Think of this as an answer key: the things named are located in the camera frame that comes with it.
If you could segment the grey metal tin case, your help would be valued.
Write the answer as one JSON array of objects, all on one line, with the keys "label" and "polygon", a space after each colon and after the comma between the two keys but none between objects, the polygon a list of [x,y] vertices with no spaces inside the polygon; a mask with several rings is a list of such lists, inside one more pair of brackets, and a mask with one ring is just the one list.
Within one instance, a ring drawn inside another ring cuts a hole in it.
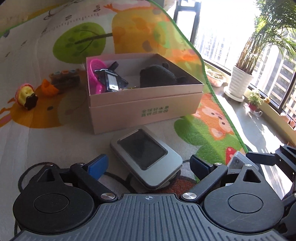
[{"label": "grey metal tin case", "polygon": [[110,146],[133,176],[150,190],[162,188],[183,164],[182,157],[145,126],[117,133]]}]

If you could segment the orange toy cup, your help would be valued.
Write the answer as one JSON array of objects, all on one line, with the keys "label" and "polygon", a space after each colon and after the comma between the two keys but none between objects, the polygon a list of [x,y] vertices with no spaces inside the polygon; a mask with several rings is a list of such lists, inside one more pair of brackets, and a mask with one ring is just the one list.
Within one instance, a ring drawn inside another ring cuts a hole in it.
[{"label": "orange toy cup", "polygon": [[48,80],[44,79],[41,84],[41,91],[44,96],[53,97],[59,93],[59,89],[57,89],[54,85],[52,85]]}]

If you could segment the black binder clip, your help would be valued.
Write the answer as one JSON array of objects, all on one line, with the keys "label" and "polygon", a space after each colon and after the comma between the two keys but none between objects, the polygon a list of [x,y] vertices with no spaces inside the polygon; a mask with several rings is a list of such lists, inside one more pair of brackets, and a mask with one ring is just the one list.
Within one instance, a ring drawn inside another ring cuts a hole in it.
[{"label": "black binder clip", "polygon": [[115,72],[118,66],[119,64],[115,61],[108,68],[96,71],[101,79],[104,78],[106,92],[118,92],[128,86],[128,82]]}]

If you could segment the brown plush finger toy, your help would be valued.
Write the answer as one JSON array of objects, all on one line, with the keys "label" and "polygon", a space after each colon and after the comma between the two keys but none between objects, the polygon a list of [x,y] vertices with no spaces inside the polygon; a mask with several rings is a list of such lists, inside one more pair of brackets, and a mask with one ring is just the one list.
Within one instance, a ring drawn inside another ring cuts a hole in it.
[{"label": "brown plush finger toy", "polygon": [[62,70],[51,73],[51,84],[60,91],[77,87],[80,84],[80,69]]}]

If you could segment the pink yellow toy cupcake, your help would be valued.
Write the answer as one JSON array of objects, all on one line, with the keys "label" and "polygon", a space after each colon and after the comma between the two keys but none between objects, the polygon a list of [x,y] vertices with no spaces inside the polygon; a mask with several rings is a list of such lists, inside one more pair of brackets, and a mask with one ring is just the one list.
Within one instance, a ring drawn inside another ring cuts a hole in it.
[{"label": "pink yellow toy cupcake", "polygon": [[36,107],[38,97],[35,94],[32,85],[25,83],[21,85],[15,93],[16,102],[27,110],[31,110]]}]

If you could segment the pink toy net basket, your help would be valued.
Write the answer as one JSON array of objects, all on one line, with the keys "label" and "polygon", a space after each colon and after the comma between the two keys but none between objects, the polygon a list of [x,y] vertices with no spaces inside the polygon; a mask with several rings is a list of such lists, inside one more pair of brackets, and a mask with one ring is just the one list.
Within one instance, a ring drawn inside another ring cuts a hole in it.
[{"label": "pink toy net basket", "polygon": [[99,59],[92,59],[89,62],[89,90],[90,94],[101,94],[106,92],[106,86],[104,78],[101,79],[99,77],[99,73],[96,73],[96,71],[100,71],[102,69],[106,69],[107,66],[104,62],[102,62]]}]

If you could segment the black plush toy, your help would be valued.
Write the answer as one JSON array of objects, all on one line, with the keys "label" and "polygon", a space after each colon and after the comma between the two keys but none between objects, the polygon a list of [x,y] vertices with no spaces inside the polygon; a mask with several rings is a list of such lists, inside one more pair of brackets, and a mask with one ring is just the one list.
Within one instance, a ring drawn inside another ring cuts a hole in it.
[{"label": "black plush toy", "polygon": [[186,76],[176,77],[167,62],[150,65],[140,71],[140,88],[189,84]]}]

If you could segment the white battery holder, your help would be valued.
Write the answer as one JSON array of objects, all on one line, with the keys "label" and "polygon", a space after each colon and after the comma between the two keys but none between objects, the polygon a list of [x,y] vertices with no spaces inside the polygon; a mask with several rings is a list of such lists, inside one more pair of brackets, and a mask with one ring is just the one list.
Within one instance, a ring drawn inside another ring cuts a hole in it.
[{"label": "white battery holder", "polygon": [[253,166],[257,171],[260,173],[262,172],[262,168],[257,166],[254,162],[248,159],[244,154],[237,151],[232,158],[230,159],[229,163],[227,164],[228,167],[228,175],[230,174],[238,174],[240,170],[244,166]]}]

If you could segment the small red potted plant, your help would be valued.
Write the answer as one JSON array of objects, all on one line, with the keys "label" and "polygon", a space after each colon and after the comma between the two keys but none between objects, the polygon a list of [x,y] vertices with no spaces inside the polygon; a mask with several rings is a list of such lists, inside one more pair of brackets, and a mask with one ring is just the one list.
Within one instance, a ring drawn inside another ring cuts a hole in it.
[{"label": "small red potted plant", "polygon": [[262,116],[262,111],[259,110],[259,107],[262,103],[270,103],[270,98],[262,98],[261,94],[258,90],[252,90],[250,95],[248,96],[248,108],[251,114],[255,115],[256,117]]}]

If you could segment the pink cardboard box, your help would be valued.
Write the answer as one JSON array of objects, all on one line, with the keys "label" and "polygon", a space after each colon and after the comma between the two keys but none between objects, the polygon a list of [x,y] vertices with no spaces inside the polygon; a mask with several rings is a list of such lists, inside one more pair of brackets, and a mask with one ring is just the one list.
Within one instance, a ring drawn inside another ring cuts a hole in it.
[{"label": "pink cardboard box", "polygon": [[175,76],[186,76],[189,84],[126,89],[118,92],[90,94],[89,62],[99,59],[109,67],[119,64],[115,72],[128,82],[140,85],[140,71],[152,64],[168,60],[159,54],[129,53],[92,56],[86,59],[88,106],[95,134],[112,132],[132,126],[164,121],[196,112],[203,95],[203,83],[172,62]]}]

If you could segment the white bowl on sill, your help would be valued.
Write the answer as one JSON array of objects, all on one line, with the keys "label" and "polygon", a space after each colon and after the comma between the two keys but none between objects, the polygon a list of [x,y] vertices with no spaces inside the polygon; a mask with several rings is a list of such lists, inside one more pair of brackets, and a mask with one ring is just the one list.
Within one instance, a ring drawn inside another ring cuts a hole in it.
[{"label": "white bowl on sill", "polygon": [[225,82],[225,78],[221,73],[213,71],[207,66],[205,66],[205,71],[207,78],[213,87],[221,87],[222,84]]}]

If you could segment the colourful cartoon play mat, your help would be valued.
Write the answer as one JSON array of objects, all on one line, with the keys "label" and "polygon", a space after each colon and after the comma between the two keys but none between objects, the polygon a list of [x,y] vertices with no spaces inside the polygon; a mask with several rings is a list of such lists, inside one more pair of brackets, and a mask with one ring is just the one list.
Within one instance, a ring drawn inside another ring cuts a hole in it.
[{"label": "colourful cartoon play mat", "polygon": [[197,183],[189,158],[227,163],[246,152],[201,55],[152,1],[68,1],[1,36],[1,240],[13,204],[43,166],[106,154],[117,195],[147,189],[114,154],[116,133],[146,125],[183,160],[161,192]]}]

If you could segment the white potted palm plant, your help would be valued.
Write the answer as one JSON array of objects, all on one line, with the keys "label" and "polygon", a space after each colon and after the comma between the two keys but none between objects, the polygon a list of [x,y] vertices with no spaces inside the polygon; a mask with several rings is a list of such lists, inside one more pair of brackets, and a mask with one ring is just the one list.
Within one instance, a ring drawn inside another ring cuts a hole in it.
[{"label": "white potted palm plant", "polygon": [[233,67],[230,83],[223,89],[237,102],[244,100],[265,47],[276,46],[282,55],[286,53],[290,59],[295,58],[295,1],[257,1],[256,6],[259,15],[255,18],[254,32]]}]

